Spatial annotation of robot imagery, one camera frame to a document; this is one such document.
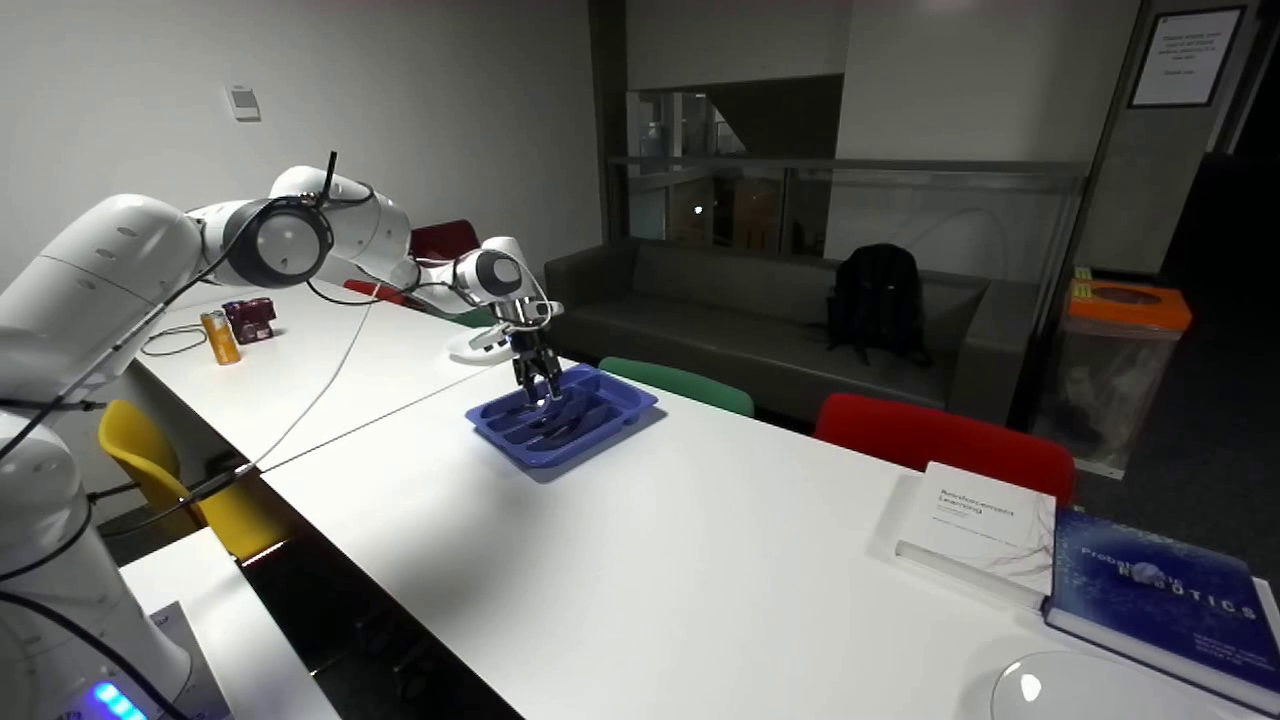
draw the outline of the white table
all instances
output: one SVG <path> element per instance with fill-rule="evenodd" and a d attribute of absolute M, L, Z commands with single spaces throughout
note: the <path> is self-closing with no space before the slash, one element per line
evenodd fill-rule
<path fill-rule="evenodd" d="M 214 532 L 124 562 L 145 611 L 179 601 L 234 715 L 337 720 L 332 702 Z"/>
<path fill-rule="evenodd" d="M 270 484 L 528 720 L 982 720 L 1011 659 L 1077 649 L 882 552 L 905 466 L 656 393 L 661 422 L 538 484 L 465 420 L 504 393 L 431 385 Z"/>
<path fill-rule="evenodd" d="M 199 310 L 247 295 L 272 295 L 276 329 L 285 333 L 246 342 L 241 363 L 215 363 L 214 347 L 179 355 L 141 350 L 137 359 L 151 380 L 196 408 L 205 422 L 266 466 L 477 377 L 477 369 L 452 363 L 450 350 L 442 350 L 477 335 L 472 329 L 397 302 L 337 308 L 308 287 L 194 287 L 165 310 L 157 333 L 196 325 Z M 189 335 L 157 341 L 151 347 L 165 350 L 186 341 Z"/>

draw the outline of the framed picture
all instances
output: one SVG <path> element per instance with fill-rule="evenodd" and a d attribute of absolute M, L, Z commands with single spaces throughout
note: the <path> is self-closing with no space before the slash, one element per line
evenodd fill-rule
<path fill-rule="evenodd" d="M 1159 12 L 1128 109 L 1209 109 L 1244 2 Z"/>

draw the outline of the book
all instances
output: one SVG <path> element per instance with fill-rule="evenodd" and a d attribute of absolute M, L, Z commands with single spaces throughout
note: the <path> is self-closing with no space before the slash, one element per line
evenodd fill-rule
<path fill-rule="evenodd" d="M 1051 497 L 950 465 L 927 465 L 907 490 L 897 554 L 1020 601 L 1031 594 L 1042 602 L 1047 594 Z"/>
<path fill-rule="evenodd" d="M 1228 552 L 1060 511 L 1044 622 L 1280 713 L 1277 594 Z"/>

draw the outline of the trash can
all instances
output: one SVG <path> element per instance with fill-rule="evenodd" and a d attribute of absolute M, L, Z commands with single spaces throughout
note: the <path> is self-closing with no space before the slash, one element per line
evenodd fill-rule
<path fill-rule="evenodd" d="M 1194 308 L 1176 287 L 1072 278 L 1038 435 L 1069 444 L 1082 472 L 1126 478 L 1190 325 Z"/>

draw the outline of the gray sofa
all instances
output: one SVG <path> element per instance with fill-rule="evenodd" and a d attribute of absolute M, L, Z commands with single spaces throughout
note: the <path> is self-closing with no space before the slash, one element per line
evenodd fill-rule
<path fill-rule="evenodd" d="M 830 347 L 837 264 L 820 258 L 605 245 L 551 258 L 544 278 L 564 298 L 551 325 L 560 350 L 680 363 L 748 386 L 781 416 L 815 416 L 830 393 L 853 386 L 1009 420 L 1038 320 L 1031 282 L 923 275 L 932 369 L 914 369 L 887 350 L 857 359 Z"/>

